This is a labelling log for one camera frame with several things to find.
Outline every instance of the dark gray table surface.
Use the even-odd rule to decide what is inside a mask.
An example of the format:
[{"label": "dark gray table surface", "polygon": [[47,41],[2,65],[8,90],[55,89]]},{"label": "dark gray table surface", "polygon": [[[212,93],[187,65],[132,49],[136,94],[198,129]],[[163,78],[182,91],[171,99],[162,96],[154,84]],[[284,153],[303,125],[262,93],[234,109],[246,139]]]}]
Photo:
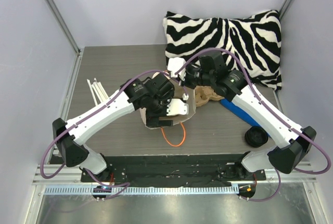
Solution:
[{"label": "dark gray table surface", "polygon": [[[120,85],[135,75],[151,69],[165,70],[165,45],[86,47],[76,81],[68,118],[81,115],[94,106],[87,79],[97,78],[111,96]],[[273,90],[258,86],[259,91],[276,106]],[[185,143],[174,148],[164,140],[161,130],[143,124],[139,111],[117,119],[96,133],[87,145],[104,155],[244,153],[254,150],[244,141],[250,125],[233,115],[219,102],[198,107],[184,123]],[[165,129],[168,139],[179,143],[183,137],[179,125]],[[262,148],[273,145],[269,140]]]}]

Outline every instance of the blue object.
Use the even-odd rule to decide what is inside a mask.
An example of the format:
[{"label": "blue object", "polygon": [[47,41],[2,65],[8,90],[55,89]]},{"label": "blue object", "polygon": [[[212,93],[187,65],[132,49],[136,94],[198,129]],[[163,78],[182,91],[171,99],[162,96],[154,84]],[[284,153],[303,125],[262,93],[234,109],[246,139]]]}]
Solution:
[{"label": "blue object", "polygon": [[244,120],[251,126],[260,126],[248,113],[243,111],[240,107],[235,106],[233,103],[229,102],[225,98],[221,100],[221,104],[233,112],[236,116],[238,116],[240,119]]}]

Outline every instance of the black and white striped pillow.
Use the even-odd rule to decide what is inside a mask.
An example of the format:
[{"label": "black and white striped pillow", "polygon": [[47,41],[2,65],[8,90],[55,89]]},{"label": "black and white striped pillow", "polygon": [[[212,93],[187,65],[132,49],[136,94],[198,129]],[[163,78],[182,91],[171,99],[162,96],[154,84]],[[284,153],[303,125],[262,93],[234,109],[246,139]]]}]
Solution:
[{"label": "black and white striped pillow", "polygon": [[[224,48],[240,58],[254,83],[281,89],[281,26],[277,10],[246,19],[191,19],[168,12],[163,27],[168,41],[167,62],[175,57],[187,60],[208,47]],[[228,54],[223,57],[229,69],[239,69]]]}]

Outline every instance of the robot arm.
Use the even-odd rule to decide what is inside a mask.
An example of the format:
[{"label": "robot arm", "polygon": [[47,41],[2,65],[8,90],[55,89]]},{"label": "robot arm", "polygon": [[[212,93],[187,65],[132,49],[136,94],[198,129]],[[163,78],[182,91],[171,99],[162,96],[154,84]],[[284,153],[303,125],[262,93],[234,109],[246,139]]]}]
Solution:
[{"label": "robot arm", "polygon": [[[245,153],[235,166],[239,177],[245,178],[257,170],[273,167],[283,173],[290,173],[311,147],[291,129],[305,134],[312,140],[316,135],[315,130],[310,126],[302,128],[288,119],[262,97],[254,85],[251,85],[261,98],[258,100],[242,72],[227,69],[220,52],[201,56],[199,61],[200,66],[190,63],[176,73],[185,64],[185,60],[170,59],[168,70],[171,77],[180,80],[182,86],[192,89],[198,85],[211,86],[218,95],[225,97],[254,118],[276,143],[276,147],[267,150]],[[53,122],[55,137],[75,126],[56,143],[65,164],[68,167],[79,165],[82,169],[90,170],[100,181],[106,180],[110,175],[110,167],[101,154],[97,154],[85,144],[87,140],[117,118],[139,108],[146,108],[148,127],[172,126],[172,121],[161,121],[159,117],[188,114],[188,105],[182,99],[173,97],[173,84],[160,73],[143,81],[133,80],[126,89],[117,90],[106,102],[66,123],[60,118],[55,120]],[[291,127],[283,125],[272,112],[263,107],[264,103]]]},{"label": "robot arm", "polygon": [[[312,140],[316,131],[311,127],[302,128],[268,102],[254,85],[248,85],[244,74],[240,71],[229,71],[224,63],[221,52],[210,52],[199,57],[200,66],[190,63],[178,74],[177,71],[185,64],[182,58],[169,60],[168,70],[173,77],[181,80],[181,85],[189,88],[211,86],[214,91],[225,97],[229,102],[248,113],[265,129],[276,143],[276,147],[267,150],[247,152],[238,164],[238,175],[242,178],[260,169],[276,168],[289,174],[308,153],[311,145],[291,129],[305,134]],[[261,98],[253,94],[252,88]],[[274,116],[276,114],[291,127],[288,128]]]},{"label": "robot arm", "polygon": [[53,122],[55,137],[75,126],[56,143],[67,167],[79,165],[103,181],[110,175],[110,167],[101,154],[85,144],[93,134],[139,108],[146,108],[149,127],[172,126],[172,121],[160,121],[161,116],[188,114],[188,104],[173,98],[174,85],[164,75],[148,77],[144,82],[136,79],[124,91],[117,90],[105,102],[66,123],[60,118]]}]

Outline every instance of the brown packing paper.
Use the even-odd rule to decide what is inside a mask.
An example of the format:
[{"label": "brown packing paper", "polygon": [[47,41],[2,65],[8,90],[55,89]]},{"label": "brown packing paper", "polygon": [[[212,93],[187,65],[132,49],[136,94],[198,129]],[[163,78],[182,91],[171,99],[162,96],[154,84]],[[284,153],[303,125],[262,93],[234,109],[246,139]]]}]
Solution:
[{"label": "brown packing paper", "polygon": [[217,95],[210,86],[197,86],[195,88],[196,106],[202,106],[209,100],[220,101],[223,97]]}]

